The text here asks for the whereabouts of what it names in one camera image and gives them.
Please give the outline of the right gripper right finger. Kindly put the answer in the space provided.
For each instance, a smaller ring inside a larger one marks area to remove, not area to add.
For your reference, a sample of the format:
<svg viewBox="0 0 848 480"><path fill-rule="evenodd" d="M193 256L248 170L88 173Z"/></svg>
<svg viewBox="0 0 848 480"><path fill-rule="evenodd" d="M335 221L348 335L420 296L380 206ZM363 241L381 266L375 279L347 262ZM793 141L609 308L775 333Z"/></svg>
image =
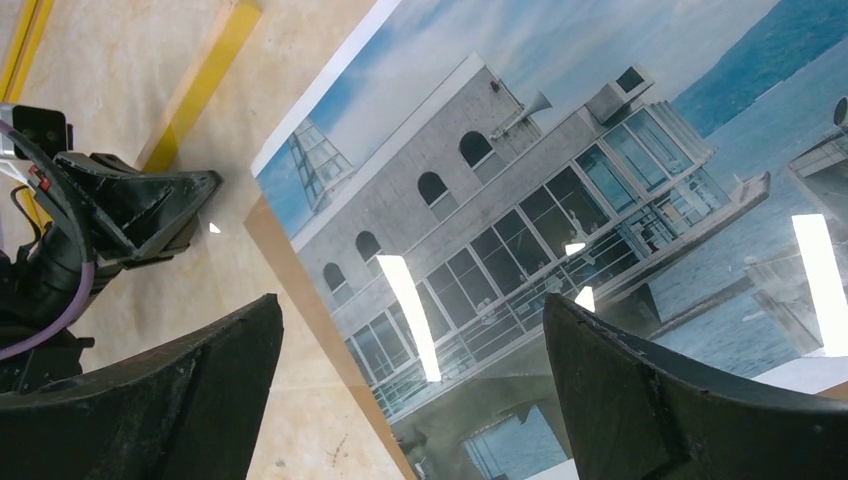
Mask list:
<svg viewBox="0 0 848 480"><path fill-rule="evenodd" d="M843 479L847 404L740 377L552 294L543 332L582 479Z"/></svg>

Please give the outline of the building photo print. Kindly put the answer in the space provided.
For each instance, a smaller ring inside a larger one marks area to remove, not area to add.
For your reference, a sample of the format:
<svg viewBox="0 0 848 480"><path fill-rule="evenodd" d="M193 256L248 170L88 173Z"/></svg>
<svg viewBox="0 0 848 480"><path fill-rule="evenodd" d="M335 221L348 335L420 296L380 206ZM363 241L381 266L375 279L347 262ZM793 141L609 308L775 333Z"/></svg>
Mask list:
<svg viewBox="0 0 848 480"><path fill-rule="evenodd" d="M416 479L575 475L563 296L847 377L843 1L380 1L251 172Z"/></svg>

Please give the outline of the yellow wooden picture frame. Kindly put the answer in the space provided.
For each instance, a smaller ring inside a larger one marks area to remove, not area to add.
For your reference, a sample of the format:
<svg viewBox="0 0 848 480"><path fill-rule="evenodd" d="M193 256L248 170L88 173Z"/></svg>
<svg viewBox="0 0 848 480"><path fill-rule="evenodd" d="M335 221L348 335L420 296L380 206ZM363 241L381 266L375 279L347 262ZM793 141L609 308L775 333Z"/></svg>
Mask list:
<svg viewBox="0 0 848 480"><path fill-rule="evenodd" d="M162 171L261 13L257 1L5 1L1 94L64 112L78 151Z"/></svg>

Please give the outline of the brown cardboard backing board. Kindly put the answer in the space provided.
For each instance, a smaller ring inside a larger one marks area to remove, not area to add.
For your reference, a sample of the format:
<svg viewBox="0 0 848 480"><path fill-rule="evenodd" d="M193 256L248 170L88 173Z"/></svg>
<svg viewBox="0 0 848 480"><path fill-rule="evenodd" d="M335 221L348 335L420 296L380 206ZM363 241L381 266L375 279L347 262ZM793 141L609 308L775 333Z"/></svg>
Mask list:
<svg viewBox="0 0 848 480"><path fill-rule="evenodd" d="M253 205L244 225L381 442L380 449L389 455L404 479L413 479L415 474L398 446L385 415L264 196L260 196Z"/></svg>

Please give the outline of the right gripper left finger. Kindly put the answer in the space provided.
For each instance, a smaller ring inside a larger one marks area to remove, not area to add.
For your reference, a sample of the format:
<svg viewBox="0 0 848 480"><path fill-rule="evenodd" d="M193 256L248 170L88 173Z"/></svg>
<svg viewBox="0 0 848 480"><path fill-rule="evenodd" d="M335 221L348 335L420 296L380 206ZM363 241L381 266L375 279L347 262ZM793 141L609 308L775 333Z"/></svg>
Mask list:
<svg viewBox="0 0 848 480"><path fill-rule="evenodd" d="M101 369L1 397L5 479L243 479L283 340L266 294Z"/></svg>

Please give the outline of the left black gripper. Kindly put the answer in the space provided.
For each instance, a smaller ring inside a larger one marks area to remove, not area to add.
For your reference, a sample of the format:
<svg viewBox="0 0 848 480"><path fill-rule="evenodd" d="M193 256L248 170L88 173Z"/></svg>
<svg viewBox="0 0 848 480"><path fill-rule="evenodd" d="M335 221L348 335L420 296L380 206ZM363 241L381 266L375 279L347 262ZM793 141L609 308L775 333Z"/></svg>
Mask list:
<svg viewBox="0 0 848 480"><path fill-rule="evenodd" d="M54 158L83 204L95 252L136 269L171 260L191 244L198 213L223 177L214 170L145 173L112 154L61 152ZM1 347L26 342L64 314L82 278L73 229L53 223L18 249L1 256ZM1 361L1 392L26 394L83 372L82 352L92 337L67 327Z"/></svg>

